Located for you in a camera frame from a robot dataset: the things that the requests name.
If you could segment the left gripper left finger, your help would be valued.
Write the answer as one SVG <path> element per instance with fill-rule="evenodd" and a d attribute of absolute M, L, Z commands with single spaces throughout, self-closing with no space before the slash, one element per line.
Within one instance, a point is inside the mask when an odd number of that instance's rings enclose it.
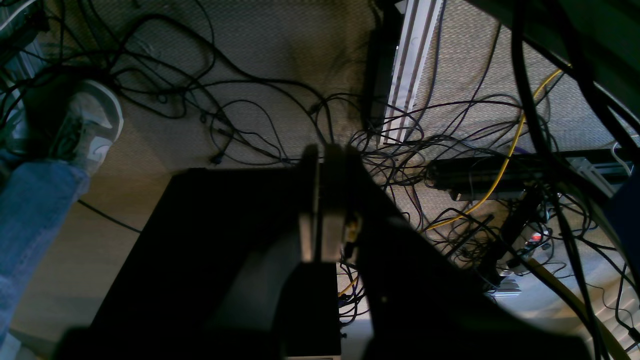
<path fill-rule="evenodd" d="M 57 360 L 277 359 L 282 291 L 313 259 L 319 150 L 293 167 L 171 178 L 93 321 Z"/>

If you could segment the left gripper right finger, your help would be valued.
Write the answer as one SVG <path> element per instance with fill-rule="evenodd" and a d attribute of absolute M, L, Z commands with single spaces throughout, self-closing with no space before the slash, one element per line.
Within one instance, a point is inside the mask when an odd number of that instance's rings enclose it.
<path fill-rule="evenodd" d="M 372 335 L 362 360 L 589 360 L 577 336 L 547 332 L 510 314 L 472 276 L 428 243 L 382 191 L 352 146 L 329 146 L 327 193 L 360 225 L 355 267 Z"/>

